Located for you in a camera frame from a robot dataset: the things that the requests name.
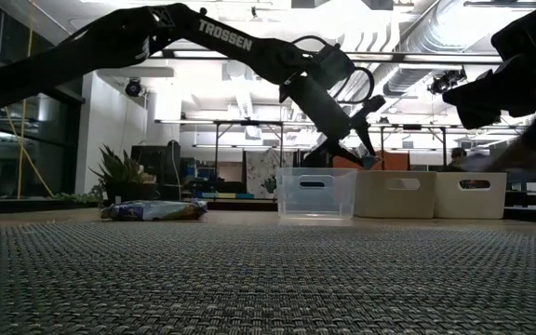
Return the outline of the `black workstation frame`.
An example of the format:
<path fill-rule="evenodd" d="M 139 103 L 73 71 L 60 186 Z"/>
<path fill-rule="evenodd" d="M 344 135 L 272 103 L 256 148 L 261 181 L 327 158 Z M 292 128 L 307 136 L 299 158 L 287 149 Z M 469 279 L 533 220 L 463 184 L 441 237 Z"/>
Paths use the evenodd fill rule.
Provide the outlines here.
<path fill-rule="evenodd" d="M 280 132 L 276 132 L 275 135 L 279 139 L 279 146 L 277 147 L 279 154 L 279 166 L 283 167 L 283 152 L 284 152 L 284 122 L 283 121 L 264 121 L 264 120 L 252 120 L 252 119 L 240 119 L 240 120 L 206 120 L 206 119 L 179 119 L 179 120 L 161 120 L 155 119 L 156 124 L 177 124 L 177 125 L 213 125 L 215 127 L 215 143 L 214 143 L 214 175 L 219 177 L 219 141 L 220 137 L 228 132 L 233 125 L 240 127 L 260 127 L 266 126 L 270 128 L 279 127 Z"/>
<path fill-rule="evenodd" d="M 441 142 L 442 144 L 442 166 L 445 168 L 448 165 L 448 144 L 447 144 L 447 135 L 449 126 L 440 126 L 440 125 L 422 125 L 422 124 L 392 124 L 387 126 L 379 126 L 380 141 L 381 141 L 381 152 L 385 151 L 384 149 L 384 133 L 387 128 L 391 129 L 391 133 L 399 132 L 408 132 L 418 133 L 420 131 L 429 132 L 435 139 Z"/>

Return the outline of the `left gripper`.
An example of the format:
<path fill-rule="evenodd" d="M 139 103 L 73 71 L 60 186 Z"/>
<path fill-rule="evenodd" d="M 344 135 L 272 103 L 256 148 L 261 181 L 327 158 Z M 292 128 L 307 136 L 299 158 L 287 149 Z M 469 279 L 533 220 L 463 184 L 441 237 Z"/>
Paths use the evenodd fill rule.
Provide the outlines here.
<path fill-rule="evenodd" d="M 279 87 L 281 98 L 291 98 L 314 123 L 326 139 L 317 145 L 301 161 L 302 167 L 328 167 L 327 157 L 344 158 L 363 167 L 363 160 L 344 149 L 340 141 L 355 131 L 370 156 L 376 152 L 369 136 L 367 115 L 379 110 L 385 99 L 381 95 L 369 98 L 352 116 L 347 114 L 328 92 L 310 76 L 295 76 Z"/>

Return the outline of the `black computer monitor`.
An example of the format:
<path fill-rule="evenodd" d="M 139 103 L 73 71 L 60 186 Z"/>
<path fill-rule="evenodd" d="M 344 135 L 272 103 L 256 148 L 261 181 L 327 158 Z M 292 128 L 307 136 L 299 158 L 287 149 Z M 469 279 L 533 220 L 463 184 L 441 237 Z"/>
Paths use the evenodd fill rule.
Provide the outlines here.
<path fill-rule="evenodd" d="M 156 176 L 160 186 L 176 186 L 180 177 L 181 147 L 175 141 L 165 146 L 134 145 L 130 157 L 136 160 L 146 173 Z"/>

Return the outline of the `orange partition panel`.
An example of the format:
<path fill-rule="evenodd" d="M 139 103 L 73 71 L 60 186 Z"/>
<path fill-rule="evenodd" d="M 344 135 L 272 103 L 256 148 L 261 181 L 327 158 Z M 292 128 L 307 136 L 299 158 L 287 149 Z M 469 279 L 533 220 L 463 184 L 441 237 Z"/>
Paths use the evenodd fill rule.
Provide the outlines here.
<path fill-rule="evenodd" d="M 402 152 L 377 151 L 376 155 L 381 159 L 370 167 L 362 167 L 348 159 L 335 156 L 332 159 L 334 168 L 356 168 L 359 170 L 409 170 L 409 154 Z"/>

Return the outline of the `grey plastic bin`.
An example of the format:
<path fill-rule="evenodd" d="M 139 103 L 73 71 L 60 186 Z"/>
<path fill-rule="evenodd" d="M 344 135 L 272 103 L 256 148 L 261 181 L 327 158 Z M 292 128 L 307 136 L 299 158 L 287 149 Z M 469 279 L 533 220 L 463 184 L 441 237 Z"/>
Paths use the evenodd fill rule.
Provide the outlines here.
<path fill-rule="evenodd" d="M 436 173 L 365 170 L 356 177 L 354 215 L 378 219 L 432 219 Z"/>

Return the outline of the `white leaf-print cloth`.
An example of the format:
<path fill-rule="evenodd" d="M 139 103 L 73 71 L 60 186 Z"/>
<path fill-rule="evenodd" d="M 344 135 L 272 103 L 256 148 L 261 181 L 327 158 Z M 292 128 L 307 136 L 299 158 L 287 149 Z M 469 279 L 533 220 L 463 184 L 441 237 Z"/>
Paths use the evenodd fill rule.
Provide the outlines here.
<path fill-rule="evenodd" d="M 280 152 L 276 149 L 265 151 L 245 151 L 246 185 L 249 194 L 256 199 L 275 197 L 276 170 L 279 167 L 291 168 L 293 152 Z"/>

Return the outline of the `white plastic bin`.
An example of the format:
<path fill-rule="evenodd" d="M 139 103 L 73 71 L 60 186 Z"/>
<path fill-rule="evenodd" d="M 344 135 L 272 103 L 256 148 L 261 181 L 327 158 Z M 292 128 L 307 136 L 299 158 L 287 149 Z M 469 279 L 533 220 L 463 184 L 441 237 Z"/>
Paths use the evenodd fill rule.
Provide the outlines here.
<path fill-rule="evenodd" d="M 486 188 L 463 188 L 462 182 L 486 181 Z M 435 211 L 439 219 L 499 220 L 503 217 L 507 177 L 504 172 L 437 172 Z"/>

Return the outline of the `long led light bar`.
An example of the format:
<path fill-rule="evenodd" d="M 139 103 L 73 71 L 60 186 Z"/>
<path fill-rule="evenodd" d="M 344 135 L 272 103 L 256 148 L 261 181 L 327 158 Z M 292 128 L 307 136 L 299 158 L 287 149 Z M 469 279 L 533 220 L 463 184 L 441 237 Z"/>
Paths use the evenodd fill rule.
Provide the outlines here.
<path fill-rule="evenodd" d="M 353 62 L 375 63 L 418 63 L 499 65 L 503 62 L 498 55 L 475 53 L 399 53 L 399 52 L 347 52 Z M 206 49 L 164 49 L 151 56 L 158 60 L 229 60 L 229 56 Z"/>

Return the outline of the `grey woven placemat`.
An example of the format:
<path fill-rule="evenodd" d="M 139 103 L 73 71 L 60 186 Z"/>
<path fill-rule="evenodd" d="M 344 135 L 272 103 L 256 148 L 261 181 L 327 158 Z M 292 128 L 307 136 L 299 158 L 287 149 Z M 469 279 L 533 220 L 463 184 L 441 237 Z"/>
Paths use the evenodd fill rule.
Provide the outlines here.
<path fill-rule="evenodd" d="M 0 335 L 536 335 L 536 236 L 57 222 L 0 229 Z"/>

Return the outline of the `potted succulent plant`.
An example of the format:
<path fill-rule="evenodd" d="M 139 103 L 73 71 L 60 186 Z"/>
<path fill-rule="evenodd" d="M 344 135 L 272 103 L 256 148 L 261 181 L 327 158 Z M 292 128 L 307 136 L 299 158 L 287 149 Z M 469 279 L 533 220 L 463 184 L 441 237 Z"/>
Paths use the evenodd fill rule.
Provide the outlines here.
<path fill-rule="evenodd" d="M 55 194 L 56 200 L 78 204 L 118 204 L 135 200 L 154 200 L 158 197 L 156 176 L 144 171 L 138 161 L 127 152 L 118 155 L 108 145 L 100 147 L 101 161 L 97 169 L 90 171 L 98 183 L 86 194 Z"/>

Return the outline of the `clear plastic bin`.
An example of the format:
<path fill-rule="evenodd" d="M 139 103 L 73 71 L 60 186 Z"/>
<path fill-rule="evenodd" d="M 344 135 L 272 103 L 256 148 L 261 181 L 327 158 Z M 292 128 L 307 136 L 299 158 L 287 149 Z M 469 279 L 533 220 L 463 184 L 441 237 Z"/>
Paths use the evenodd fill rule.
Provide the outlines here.
<path fill-rule="evenodd" d="M 275 198 L 283 218 L 349 219 L 354 215 L 358 170 L 279 167 Z"/>

